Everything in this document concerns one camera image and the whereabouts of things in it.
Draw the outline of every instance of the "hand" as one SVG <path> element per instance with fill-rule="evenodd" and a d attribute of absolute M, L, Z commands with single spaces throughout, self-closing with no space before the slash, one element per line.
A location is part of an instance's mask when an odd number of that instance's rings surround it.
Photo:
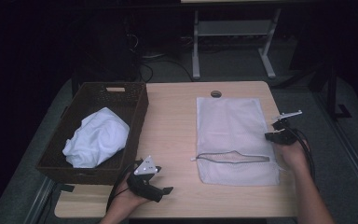
<path fill-rule="evenodd" d="M 284 161 L 290 166 L 291 169 L 294 171 L 297 171 L 298 169 L 308 170 L 308 163 L 304 155 L 304 149 L 298 141 L 294 142 L 290 146 L 278 144 L 274 144 L 273 146 L 278 152 L 282 154 Z"/>
<path fill-rule="evenodd" d="M 104 216 L 101 223 L 119 223 L 129 216 L 139 205 L 150 202 L 148 199 L 135 195 L 129 190 L 127 179 L 130 173 L 118 184 L 115 195 L 117 195 Z"/>

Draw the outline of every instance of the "zipper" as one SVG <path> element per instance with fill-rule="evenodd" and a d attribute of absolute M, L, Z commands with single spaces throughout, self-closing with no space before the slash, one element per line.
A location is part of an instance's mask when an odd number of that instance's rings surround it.
<path fill-rule="evenodd" d="M 238 151 L 229 151 L 223 153 L 201 153 L 195 160 L 207 160 L 218 163 L 253 163 L 253 162 L 269 162 L 267 156 L 242 155 Z"/>

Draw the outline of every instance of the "person's right hand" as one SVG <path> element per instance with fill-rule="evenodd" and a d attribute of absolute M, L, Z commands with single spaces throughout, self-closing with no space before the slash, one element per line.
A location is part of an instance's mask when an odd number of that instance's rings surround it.
<path fill-rule="evenodd" d="M 279 144 L 273 144 L 273 146 L 278 152 L 282 154 L 284 161 L 290 166 L 292 170 L 308 170 L 308 163 L 304 155 L 304 149 L 298 141 L 294 142 L 290 146 Z"/>

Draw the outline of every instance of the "metal frame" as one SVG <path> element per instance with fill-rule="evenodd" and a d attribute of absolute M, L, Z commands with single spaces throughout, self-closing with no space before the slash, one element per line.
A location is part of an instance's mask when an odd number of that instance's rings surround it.
<path fill-rule="evenodd" d="M 193 78 L 200 79 L 200 61 L 199 61 L 199 36 L 213 35 L 266 35 L 267 41 L 263 48 L 259 49 L 261 61 L 264 64 L 269 78 L 275 78 L 275 72 L 269 62 L 269 47 L 281 9 L 275 9 L 272 20 L 263 21 L 199 21 L 199 12 L 196 10 L 194 15 L 194 48 L 192 53 Z"/>

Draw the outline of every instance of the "person's left hand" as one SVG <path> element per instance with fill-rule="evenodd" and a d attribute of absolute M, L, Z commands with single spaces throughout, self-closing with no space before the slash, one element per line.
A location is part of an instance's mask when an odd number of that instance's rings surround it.
<path fill-rule="evenodd" d="M 115 198 L 110 204 L 106 215 L 101 223 L 119 223 L 121 220 L 129 216 L 141 204 L 150 202 L 150 200 L 135 195 L 127 184 L 130 173 L 118 184 Z"/>

